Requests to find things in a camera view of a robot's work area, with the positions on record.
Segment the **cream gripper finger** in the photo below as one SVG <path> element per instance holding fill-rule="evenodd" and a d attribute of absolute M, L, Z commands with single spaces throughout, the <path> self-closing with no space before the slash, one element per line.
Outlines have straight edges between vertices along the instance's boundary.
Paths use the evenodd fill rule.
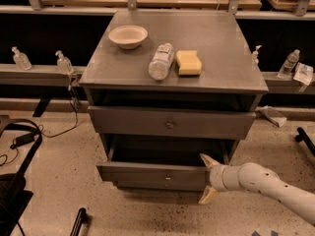
<path fill-rule="evenodd" d="M 214 166 L 220 165 L 219 162 L 208 156 L 207 154 L 200 154 L 201 159 L 204 161 L 207 168 L 213 168 Z"/>
<path fill-rule="evenodd" d="M 207 186 L 199 200 L 200 205 L 206 205 L 215 199 L 220 193 L 213 187 Z"/>

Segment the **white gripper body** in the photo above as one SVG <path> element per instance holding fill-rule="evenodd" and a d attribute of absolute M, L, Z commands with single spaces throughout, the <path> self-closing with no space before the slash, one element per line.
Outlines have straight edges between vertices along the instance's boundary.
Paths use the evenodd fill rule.
<path fill-rule="evenodd" d="M 211 186 L 219 192 L 241 191 L 238 173 L 240 166 L 218 164 L 210 170 Z"/>

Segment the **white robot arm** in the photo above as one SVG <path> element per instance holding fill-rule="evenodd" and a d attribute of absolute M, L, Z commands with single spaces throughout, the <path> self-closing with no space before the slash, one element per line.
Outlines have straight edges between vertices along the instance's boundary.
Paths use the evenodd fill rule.
<path fill-rule="evenodd" d="M 210 203 L 219 193 L 243 191 L 271 198 L 315 225 L 315 195 L 291 186 L 279 175 L 260 164 L 247 162 L 239 166 L 224 165 L 201 153 L 208 176 L 200 205 Z"/>

